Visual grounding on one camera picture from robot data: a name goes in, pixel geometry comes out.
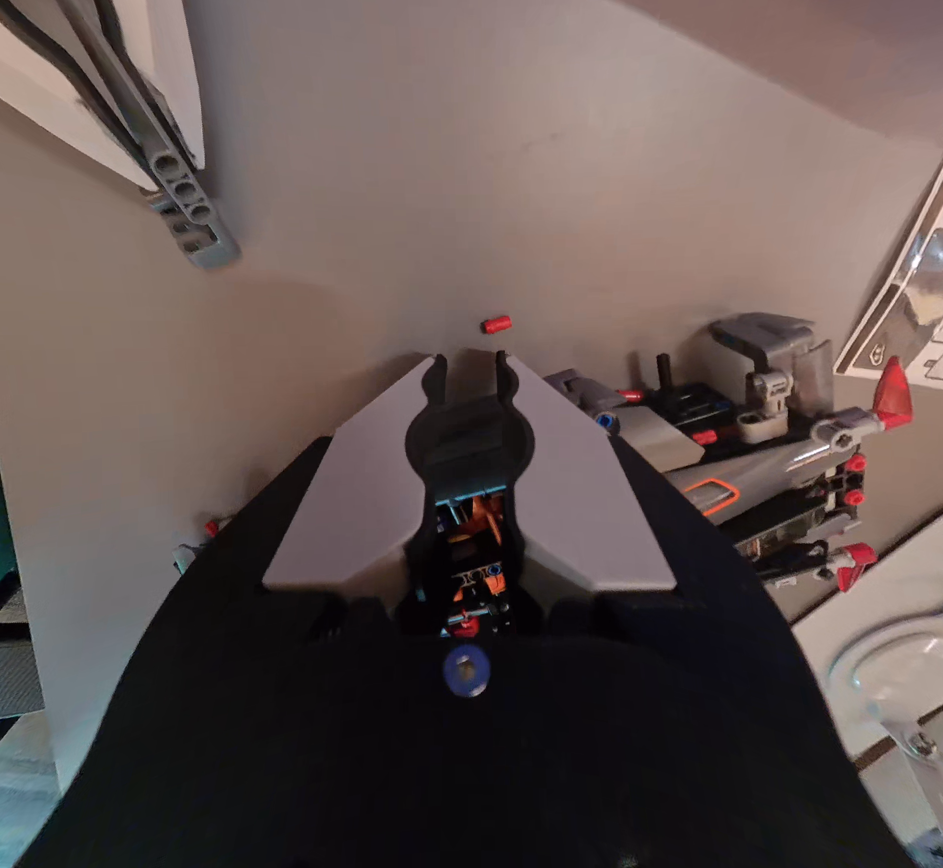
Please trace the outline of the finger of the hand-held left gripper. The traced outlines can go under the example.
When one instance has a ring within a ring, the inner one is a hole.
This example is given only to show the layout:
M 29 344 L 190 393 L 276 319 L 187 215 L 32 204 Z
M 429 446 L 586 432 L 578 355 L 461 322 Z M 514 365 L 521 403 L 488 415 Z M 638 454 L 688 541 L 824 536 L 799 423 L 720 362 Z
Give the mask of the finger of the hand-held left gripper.
M 90 12 L 2 0 L 2 102 L 135 186 L 157 190 L 153 117 Z
M 166 102 L 197 168 L 206 164 L 204 126 L 182 0 L 112 0 L 135 68 Z

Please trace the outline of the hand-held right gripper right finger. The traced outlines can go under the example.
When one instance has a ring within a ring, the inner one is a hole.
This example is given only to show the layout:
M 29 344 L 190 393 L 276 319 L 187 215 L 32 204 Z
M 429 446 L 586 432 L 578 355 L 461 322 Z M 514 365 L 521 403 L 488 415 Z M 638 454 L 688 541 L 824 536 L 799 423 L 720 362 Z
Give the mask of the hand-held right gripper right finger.
M 509 572 L 531 595 L 674 591 L 610 437 L 518 358 L 495 364 Z

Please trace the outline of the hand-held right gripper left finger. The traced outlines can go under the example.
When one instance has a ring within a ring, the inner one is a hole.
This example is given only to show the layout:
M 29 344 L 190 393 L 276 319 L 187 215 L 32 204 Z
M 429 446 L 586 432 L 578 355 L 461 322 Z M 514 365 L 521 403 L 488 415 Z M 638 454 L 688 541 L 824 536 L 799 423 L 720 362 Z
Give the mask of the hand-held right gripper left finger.
M 441 355 L 427 357 L 335 431 L 264 574 L 267 590 L 406 595 L 406 546 L 426 501 L 407 432 L 429 407 L 424 378 L 446 369 Z

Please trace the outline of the grey lego wing piece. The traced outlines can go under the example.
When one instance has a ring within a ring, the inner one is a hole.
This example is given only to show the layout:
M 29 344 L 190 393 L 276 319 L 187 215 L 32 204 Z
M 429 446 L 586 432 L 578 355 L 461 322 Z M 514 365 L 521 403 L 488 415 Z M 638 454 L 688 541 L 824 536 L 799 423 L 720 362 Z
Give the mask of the grey lego wing piece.
M 159 188 L 148 191 L 138 187 L 147 203 L 159 215 L 177 246 L 194 265 L 213 269 L 237 261 L 241 255 L 240 249 L 229 236 L 210 193 L 201 183 L 205 167 L 196 167 L 166 102 L 128 56 L 112 0 L 56 1 L 63 11 L 68 5 L 76 8 L 86 5 L 91 8 L 92 25 L 103 32 L 107 49 L 118 58 L 133 88 L 153 117 L 156 144 L 149 149 L 149 163 L 159 181 Z

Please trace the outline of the grey black lego spaceship model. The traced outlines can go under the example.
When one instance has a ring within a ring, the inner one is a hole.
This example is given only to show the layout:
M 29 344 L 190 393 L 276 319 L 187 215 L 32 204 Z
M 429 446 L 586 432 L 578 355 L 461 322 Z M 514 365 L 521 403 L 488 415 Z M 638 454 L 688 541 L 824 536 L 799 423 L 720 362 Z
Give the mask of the grey black lego spaceship model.
M 748 312 L 714 322 L 709 336 L 752 364 L 741 404 L 704 384 L 675 384 L 666 354 L 656 358 L 654 389 L 615 390 L 575 369 L 542 379 L 605 431 L 618 458 L 631 449 L 646 473 L 663 476 L 760 581 L 810 573 L 848 591 L 877 561 L 868 545 L 838 540 L 865 500 L 862 444 L 913 420 L 899 359 L 889 359 L 870 407 L 839 410 L 831 342 L 817 343 L 803 321 Z M 531 595 L 509 572 L 496 382 L 492 394 L 454 402 L 447 375 L 448 364 L 428 372 L 429 407 L 407 432 L 407 456 L 426 489 L 422 523 L 406 546 L 409 587 L 402 599 L 380 600 L 410 633 L 481 642 L 535 633 L 559 605 L 613 594 Z M 333 614 L 353 599 L 314 592 L 326 598 L 333 631 Z

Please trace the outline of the lego sticker sheet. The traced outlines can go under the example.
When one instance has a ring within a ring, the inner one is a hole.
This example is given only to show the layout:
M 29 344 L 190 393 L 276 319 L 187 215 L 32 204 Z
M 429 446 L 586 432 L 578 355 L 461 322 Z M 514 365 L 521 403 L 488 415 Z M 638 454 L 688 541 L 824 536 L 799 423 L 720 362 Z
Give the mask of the lego sticker sheet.
M 911 385 L 942 390 L 941 169 L 833 370 L 875 380 L 891 357 L 899 359 Z

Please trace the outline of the silver book stand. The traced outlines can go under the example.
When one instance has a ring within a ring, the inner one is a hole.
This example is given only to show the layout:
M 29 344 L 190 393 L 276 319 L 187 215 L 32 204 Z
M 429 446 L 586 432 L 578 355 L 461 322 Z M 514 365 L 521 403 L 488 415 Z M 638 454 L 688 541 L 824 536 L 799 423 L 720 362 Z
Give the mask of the silver book stand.
M 917 866 L 941 866 L 941 519 L 793 633 L 892 833 Z

